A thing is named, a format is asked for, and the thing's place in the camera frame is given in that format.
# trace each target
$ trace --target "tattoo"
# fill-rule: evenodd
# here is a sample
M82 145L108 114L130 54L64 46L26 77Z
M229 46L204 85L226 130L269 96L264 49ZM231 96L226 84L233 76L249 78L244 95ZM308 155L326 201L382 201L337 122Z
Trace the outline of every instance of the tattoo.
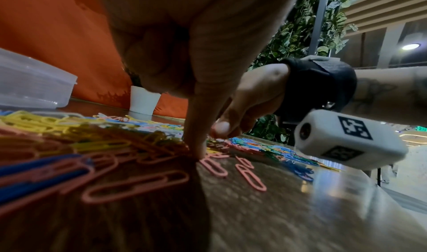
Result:
M427 77L421 77L414 72L413 90L409 95L413 99L414 106L417 108L427 109Z
M368 114L372 110L376 98L386 92L397 89L396 85L383 84L376 79L360 78L357 82L358 85L367 85L367 93L363 98L354 98L353 103L355 104L354 113Z

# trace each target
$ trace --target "ceiling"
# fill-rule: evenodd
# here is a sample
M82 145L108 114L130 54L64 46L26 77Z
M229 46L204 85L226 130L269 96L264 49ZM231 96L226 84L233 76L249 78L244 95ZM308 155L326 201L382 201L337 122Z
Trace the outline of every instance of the ceiling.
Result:
M427 0L356 0L344 9L359 30L347 36L427 18Z

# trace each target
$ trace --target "white cup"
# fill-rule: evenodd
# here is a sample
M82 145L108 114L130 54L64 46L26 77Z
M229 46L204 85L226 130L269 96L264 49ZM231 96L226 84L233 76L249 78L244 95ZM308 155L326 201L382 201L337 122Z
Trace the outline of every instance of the white cup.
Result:
M151 93L144 88L131 86L130 88L130 111L152 115L159 102L161 94Z

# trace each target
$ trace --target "table surface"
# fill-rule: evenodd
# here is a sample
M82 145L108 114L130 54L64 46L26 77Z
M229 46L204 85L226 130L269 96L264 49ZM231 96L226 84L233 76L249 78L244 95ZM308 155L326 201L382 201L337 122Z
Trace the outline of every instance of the table surface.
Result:
M61 110L129 114L77 100ZM221 162L226 179L185 159L125 164L94 183L170 169L191 179L107 204L83 204L83 189L30 204L0 220L0 251L427 251L422 227L359 170L315 167L308 184L274 164L254 162L253 172L267 186L263 193L248 185L235 163Z

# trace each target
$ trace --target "pole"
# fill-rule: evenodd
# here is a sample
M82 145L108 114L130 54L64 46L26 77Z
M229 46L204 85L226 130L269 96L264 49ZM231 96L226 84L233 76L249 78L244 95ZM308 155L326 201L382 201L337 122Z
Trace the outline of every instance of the pole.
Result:
M311 34L310 47L308 48L308 55L316 55L317 47L319 45L320 33L322 32L323 18L325 17L326 7L328 0L320 0L316 13L316 21L314 22L313 32Z

